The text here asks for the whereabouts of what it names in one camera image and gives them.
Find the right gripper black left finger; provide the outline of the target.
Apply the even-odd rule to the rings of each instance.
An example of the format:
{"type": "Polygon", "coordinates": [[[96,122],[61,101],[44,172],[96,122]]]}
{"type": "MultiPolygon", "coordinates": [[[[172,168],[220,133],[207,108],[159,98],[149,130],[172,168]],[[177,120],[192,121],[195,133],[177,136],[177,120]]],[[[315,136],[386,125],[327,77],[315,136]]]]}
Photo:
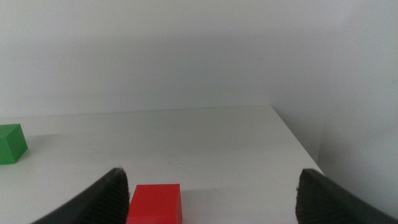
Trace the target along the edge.
{"type": "Polygon", "coordinates": [[[113,168],[62,206],[35,221],[36,224],[125,224],[129,188],[125,171],[113,168]]]}

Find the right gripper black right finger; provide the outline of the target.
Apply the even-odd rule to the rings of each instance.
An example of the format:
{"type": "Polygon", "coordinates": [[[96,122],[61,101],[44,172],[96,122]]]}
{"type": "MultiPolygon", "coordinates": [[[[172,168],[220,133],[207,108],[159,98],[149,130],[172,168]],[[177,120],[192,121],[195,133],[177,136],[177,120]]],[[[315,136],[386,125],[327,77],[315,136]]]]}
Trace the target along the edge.
{"type": "Polygon", "coordinates": [[[302,170],[295,215],[299,224],[397,224],[396,218],[351,194],[315,169],[302,170]]]}

